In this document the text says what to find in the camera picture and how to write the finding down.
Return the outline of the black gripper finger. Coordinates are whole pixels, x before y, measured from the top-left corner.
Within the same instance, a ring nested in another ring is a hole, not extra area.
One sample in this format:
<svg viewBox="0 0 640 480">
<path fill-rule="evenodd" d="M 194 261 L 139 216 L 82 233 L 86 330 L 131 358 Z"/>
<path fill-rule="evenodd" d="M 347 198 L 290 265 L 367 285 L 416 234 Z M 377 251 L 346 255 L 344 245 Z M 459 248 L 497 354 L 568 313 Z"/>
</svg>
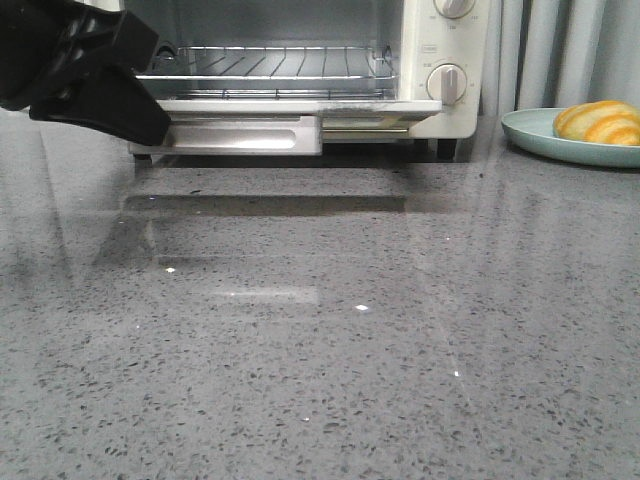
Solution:
<svg viewBox="0 0 640 480">
<path fill-rule="evenodd" d="M 33 120 L 76 125 L 145 146 L 163 143 L 169 115 L 129 71 L 103 67 L 31 105 Z"/>
<path fill-rule="evenodd" d="M 64 2 L 64 66 L 119 66 L 145 70 L 158 34 L 128 10 L 108 11 L 78 1 Z"/>
</svg>

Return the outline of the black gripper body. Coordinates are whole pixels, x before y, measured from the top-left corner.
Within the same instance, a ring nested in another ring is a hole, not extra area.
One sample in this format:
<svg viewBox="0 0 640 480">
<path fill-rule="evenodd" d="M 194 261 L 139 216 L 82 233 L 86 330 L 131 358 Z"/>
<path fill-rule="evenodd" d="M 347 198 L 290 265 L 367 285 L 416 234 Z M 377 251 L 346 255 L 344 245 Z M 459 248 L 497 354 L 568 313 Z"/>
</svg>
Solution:
<svg viewBox="0 0 640 480">
<path fill-rule="evenodd" d="M 1 3 L 1 107 L 95 109 L 95 8 L 76 1 Z"/>
</svg>

